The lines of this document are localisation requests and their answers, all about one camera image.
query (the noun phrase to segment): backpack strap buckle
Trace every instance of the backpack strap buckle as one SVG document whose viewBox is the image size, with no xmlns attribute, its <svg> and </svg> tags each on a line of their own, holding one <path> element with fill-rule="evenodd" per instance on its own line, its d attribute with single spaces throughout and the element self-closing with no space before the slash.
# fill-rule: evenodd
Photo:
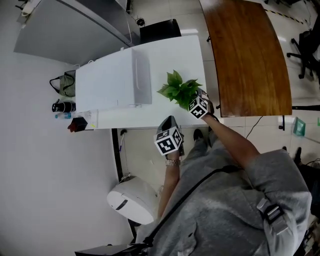
<svg viewBox="0 0 320 256">
<path fill-rule="evenodd" d="M 263 218 L 272 226 L 275 233 L 278 235 L 288 228 L 284 218 L 284 211 L 277 204 L 271 204 L 269 200 L 263 198 L 257 205 Z"/>
</svg>

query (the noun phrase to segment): hand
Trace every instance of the hand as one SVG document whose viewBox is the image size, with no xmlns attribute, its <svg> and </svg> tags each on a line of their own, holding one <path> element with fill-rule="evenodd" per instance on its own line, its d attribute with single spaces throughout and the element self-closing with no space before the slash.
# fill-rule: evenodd
<svg viewBox="0 0 320 256">
<path fill-rule="evenodd" d="M 209 114 L 205 114 L 203 117 L 201 117 L 201 119 L 202 119 L 203 121 L 205 121 L 206 123 L 208 123 L 208 119 L 210 119 L 210 118 L 212 118 L 212 116 L 209 115 Z"/>
<path fill-rule="evenodd" d="M 174 152 L 171 152 L 167 155 L 168 160 L 179 160 L 179 150 L 176 150 Z"/>
</svg>

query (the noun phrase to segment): black bag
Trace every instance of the black bag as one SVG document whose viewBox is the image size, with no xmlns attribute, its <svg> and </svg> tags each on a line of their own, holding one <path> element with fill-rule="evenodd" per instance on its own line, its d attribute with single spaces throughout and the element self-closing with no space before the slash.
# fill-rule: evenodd
<svg viewBox="0 0 320 256">
<path fill-rule="evenodd" d="M 54 80 L 60 80 L 60 89 L 55 88 L 52 85 L 52 81 Z M 58 76 L 55 79 L 51 79 L 49 81 L 52 88 L 60 95 L 66 96 L 66 97 L 74 97 L 76 96 L 76 71 L 71 70 L 64 73 L 64 75 Z"/>
</svg>

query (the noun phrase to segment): wristwatch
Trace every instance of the wristwatch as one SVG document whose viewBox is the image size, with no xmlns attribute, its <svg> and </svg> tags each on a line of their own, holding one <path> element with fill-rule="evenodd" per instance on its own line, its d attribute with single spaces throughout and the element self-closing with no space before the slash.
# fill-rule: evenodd
<svg viewBox="0 0 320 256">
<path fill-rule="evenodd" d="M 166 166 L 179 166 L 180 165 L 180 160 L 169 160 L 167 159 L 165 161 Z"/>
</svg>

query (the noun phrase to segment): leaf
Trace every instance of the leaf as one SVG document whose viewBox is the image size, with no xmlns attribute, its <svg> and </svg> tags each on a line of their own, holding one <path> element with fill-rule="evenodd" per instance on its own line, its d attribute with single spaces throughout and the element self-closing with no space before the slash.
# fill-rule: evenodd
<svg viewBox="0 0 320 256">
<path fill-rule="evenodd" d="M 164 84 L 162 86 L 162 88 L 160 90 L 157 91 L 157 93 L 160 93 L 161 95 L 168 97 L 168 95 L 166 93 L 164 93 L 164 91 L 169 87 L 169 84 Z"/>
<path fill-rule="evenodd" d="M 190 88 L 188 92 L 189 96 L 193 96 L 197 90 L 198 90 L 198 87 Z"/>
<path fill-rule="evenodd" d="M 179 82 L 179 85 L 182 84 L 182 77 L 179 75 L 179 73 L 175 70 L 173 70 L 173 75 L 175 76 L 175 79 Z"/>
<path fill-rule="evenodd" d="M 194 82 L 196 82 L 197 80 L 198 80 L 198 79 L 190 79 L 190 80 L 186 81 L 185 84 L 186 84 L 187 86 L 190 86 L 191 83 L 194 83 Z"/>
<path fill-rule="evenodd" d="M 191 95 L 191 97 L 189 98 L 189 104 L 196 98 L 197 96 L 194 94 L 194 95 Z"/>
<path fill-rule="evenodd" d="M 189 95 L 181 95 L 180 104 L 186 106 L 189 104 Z"/>
<path fill-rule="evenodd" d="M 174 99 L 177 101 L 177 102 L 180 102 L 181 101 L 181 96 L 182 96 L 183 94 L 181 93 L 181 91 L 179 91 L 179 93 L 177 94 L 177 95 L 172 95 L 172 96 L 174 96 Z"/>
<path fill-rule="evenodd" d="M 169 86 L 167 87 L 164 92 L 165 94 L 172 94 L 173 96 L 177 95 L 179 93 L 179 90 L 177 90 L 176 88 Z"/>
<path fill-rule="evenodd" d="M 188 89 L 188 84 L 186 82 L 180 85 L 180 90 L 181 91 L 184 91 L 186 89 Z"/>
<path fill-rule="evenodd" d="M 167 72 L 167 83 L 171 87 L 179 88 L 179 81 L 177 80 L 176 76 L 174 74 L 170 74 Z"/>
<path fill-rule="evenodd" d="M 168 98 L 170 99 L 170 102 L 172 102 L 172 101 L 175 99 L 175 98 L 174 98 L 173 96 L 171 96 L 171 95 L 170 95 Z"/>
<path fill-rule="evenodd" d="M 186 104 L 185 102 L 184 103 L 180 103 L 179 104 L 181 108 L 185 109 L 185 110 L 189 110 L 189 105 Z"/>
<path fill-rule="evenodd" d="M 197 83 L 197 82 L 194 82 L 193 84 L 196 85 L 196 86 L 203 86 L 203 84 L 200 84 L 200 83 Z"/>
</svg>

